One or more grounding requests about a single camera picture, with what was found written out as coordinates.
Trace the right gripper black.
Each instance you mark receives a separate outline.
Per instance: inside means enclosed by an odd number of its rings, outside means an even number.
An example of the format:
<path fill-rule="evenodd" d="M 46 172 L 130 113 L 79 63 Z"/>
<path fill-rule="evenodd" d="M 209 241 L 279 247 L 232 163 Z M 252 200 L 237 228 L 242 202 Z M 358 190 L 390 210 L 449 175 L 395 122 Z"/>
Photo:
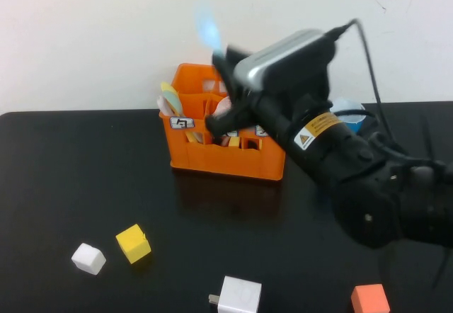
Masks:
<path fill-rule="evenodd" d="M 236 65 L 248 53 L 229 45 L 225 52 L 212 53 L 212 64 L 226 87 L 232 103 L 242 98 L 243 86 L 234 76 Z M 284 91 L 253 92 L 253 111 L 265 129 L 295 164 L 322 186 L 363 182 L 368 177 L 367 143 L 330 111 L 326 79 L 302 82 Z M 213 135 L 253 127 L 255 120 L 247 106 L 234 106 L 205 118 Z"/>

